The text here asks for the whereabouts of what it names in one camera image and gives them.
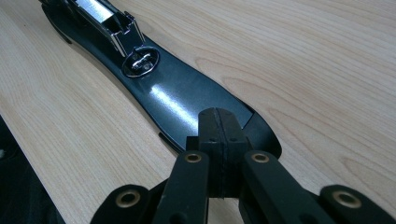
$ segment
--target wooden table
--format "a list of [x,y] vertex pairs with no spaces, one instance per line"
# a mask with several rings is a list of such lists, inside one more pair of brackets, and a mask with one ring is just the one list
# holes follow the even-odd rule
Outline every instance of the wooden table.
[[[315,193],[357,189],[396,217],[396,4],[126,1],[143,33],[270,124],[280,159]],[[0,113],[67,223],[113,189],[154,187],[175,161],[135,99],[69,46],[38,1],[0,1]],[[240,223],[211,200],[210,223]]]

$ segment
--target table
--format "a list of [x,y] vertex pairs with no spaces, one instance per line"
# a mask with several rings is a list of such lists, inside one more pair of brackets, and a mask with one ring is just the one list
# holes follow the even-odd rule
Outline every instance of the table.
[[[357,189],[396,217],[396,4],[125,1],[143,33],[251,105],[306,189]],[[67,45],[38,1],[0,2],[0,113],[67,223],[113,189],[152,188],[175,154],[136,100]],[[211,200],[210,223],[241,223]]]

